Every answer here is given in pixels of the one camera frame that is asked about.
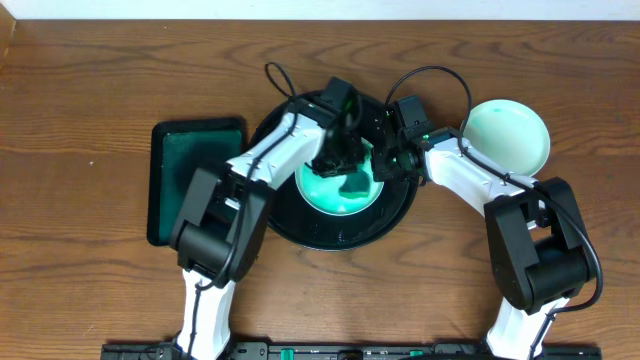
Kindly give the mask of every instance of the black round plate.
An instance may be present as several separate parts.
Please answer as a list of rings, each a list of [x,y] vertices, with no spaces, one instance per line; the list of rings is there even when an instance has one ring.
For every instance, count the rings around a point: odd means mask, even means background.
[[[319,92],[303,96],[310,98]],[[363,125],[371,120],[373,132],[363,131],[362,137],[374,146],[373,119],[386,116],[384,105],[379,101],[362,95]],[[286,103],[281,104],[267,116],[256,129],[250,146],[254,146],[267,136],[278,124]],[[346,216],[332,216],[316,210],[300,194],[291,175],[276,192],[274,206],[269,217],[269,226],[290,241],[318,250],[348,250],[369,244],[388,233],[396,226],[409,210],[418,188],[416,181],[386,181],[378,198],[366,209]]]

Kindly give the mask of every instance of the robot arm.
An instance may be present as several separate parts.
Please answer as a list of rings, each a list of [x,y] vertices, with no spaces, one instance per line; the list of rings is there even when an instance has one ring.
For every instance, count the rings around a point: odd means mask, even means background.
[[[350,146],[360,144],[359,137],[340,131],[343,121],[351,119],[345,116],[349,110],[345,105],[354,95],[351,90],[346,82],[332,79],[318,98],[291,104],[277,127],[252,149],[222,166],[211,164],[196,170],[171,238],[187,287],[184,324],[177,344],[186,351],[193,341],[191,355],[195,359],[217,359],[229,342],[235,284],[257,257],[275,190],[305,164],[313,163],[321,174],[332,176],[349,172],[358,160],[363,161],[362,150]],[[344,149],[350,150],[348,156]],[[238,228],[240,199],[245,195],[244,205],[249,210]],[[235,239],[238,245],[234,250]],[[229,256],[233,259],[229,269],[221,273]],[[203,305],[198,306],[195,287],[205,286],[211,279],[217,283],[201,292]],[[194,333],[198,336],[192,340]]]
[[[424,152],[425,173],[485,217],[493,275],[509,303],[534,314],[553,300],[576,296],[594,276],[594,265],[586,258],[576,231],[537,197],[502,182],[461,156],[455,130],[445,129],[434,135]],[[470,145],[466,139],[462,143]],[[472,147],[469,151],[495,170],[507,173]],[[516,174],[511,178],[535,187],[560,204],[586,233],[573,192],[564,180],[539,182]],[[550,226],[551,235],[534,242],[529,230],[536,226]]]
[[[507,170],[475,150],[467,139],[463,139],[463,145],[468,147],[468,151],[476,159],[501,173],[507,173]],[[425,161],[428,176],[435,184],[453,191],[483,216],[485,204],[500,196],[511,197],[523,192],[522,189],[505,183],[478,167],[467,157],[461,156],[456,138],[435,144],[425,153]],[[531,177],[516,174],[512,174],[512,178],[531,187],[537,182]],[[534,227],[535,221],[527,224],[528,229]],[[498,319],[486,337],[493,355],[507,359],[527,359],[531,344],[543,326],[546,314],[553,308],[565,306],[568,302],[568,298],[561,296],[544,304],[538,312],[528,314],[525,310],[515,308],[504,298]],[[538,344],[535,355],[541,351],[542,344]]]

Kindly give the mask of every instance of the light green bowl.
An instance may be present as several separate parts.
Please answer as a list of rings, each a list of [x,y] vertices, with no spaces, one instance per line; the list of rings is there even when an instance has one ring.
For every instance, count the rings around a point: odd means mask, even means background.
[[[542,169],[551,150],[549,130],[540,116],[511,100],[474,107],[463,135],[500,166],[522,175],[533,176]]]
[[[322,178],[306,165],[296,170],[298,191],[309,205],[328,215],[347,216],[366,209],[376,201],[384,183],[373,181],[372,146],[364,139],[363,143],[368,151],[356,173]]]

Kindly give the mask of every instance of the wood grain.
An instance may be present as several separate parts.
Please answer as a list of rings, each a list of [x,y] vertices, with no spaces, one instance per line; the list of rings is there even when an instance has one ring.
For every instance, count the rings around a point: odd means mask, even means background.
[[[96,359],[104,342],[180,329],[175,253],[145,240],[151,129],[241,114],[252,131],[282,100],[266,61],[285,64],[300,91],[337,75],[378,98],[406,71],[442,64],[475,103],[530,105],[553,142],[538,177],[572,185],[606,278],[601,302],[559,318],[548,340],[640,357],[640,25],[241,21],[18,24],[0,77],[3,357]],[[464,113],[444,75],[398,95],[410,93],[442,125]],[[231,325],[275,341],[480,338],[500,299],[488,261],[482,218],[428,186],[391,234],[354,251],[269,231]]]
[[[16,20],[9,14],[7,9],[0,4],[0,71],[2,71],[3,60],[9,51],[9,42],[13,35]]]

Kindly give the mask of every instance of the green connector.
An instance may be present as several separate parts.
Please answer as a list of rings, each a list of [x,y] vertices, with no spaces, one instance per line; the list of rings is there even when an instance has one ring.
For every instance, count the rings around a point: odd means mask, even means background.
[[[280,351],[280,360],[293,360],[294,357],[293,349],[282,349]]]
[[[345,105],[344,107],[344,110],[350,111],[352,106],[353,106],[353,99],[349,99],[349,101],[347,102],[347,105]]]

